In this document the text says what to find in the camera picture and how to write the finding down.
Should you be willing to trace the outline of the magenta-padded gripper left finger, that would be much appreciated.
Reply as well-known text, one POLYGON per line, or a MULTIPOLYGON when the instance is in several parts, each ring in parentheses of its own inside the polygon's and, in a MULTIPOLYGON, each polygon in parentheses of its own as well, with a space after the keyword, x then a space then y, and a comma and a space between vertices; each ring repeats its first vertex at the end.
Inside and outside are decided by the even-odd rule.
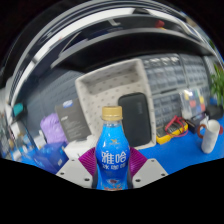
POLYGON ((69 159, 56 175, 78 186, 95 189, 98 182, 95 149, 89 149, 79 158, 69 159))

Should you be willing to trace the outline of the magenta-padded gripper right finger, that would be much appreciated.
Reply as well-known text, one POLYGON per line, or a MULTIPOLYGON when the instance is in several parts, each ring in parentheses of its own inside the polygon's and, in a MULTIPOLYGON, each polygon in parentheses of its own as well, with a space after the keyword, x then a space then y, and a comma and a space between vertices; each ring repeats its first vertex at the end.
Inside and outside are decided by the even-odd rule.
POLYGON ((128 188, 135 189, 157 181, 168 173, 155 158, 147 159, 139 150, 130 149, 128 188))

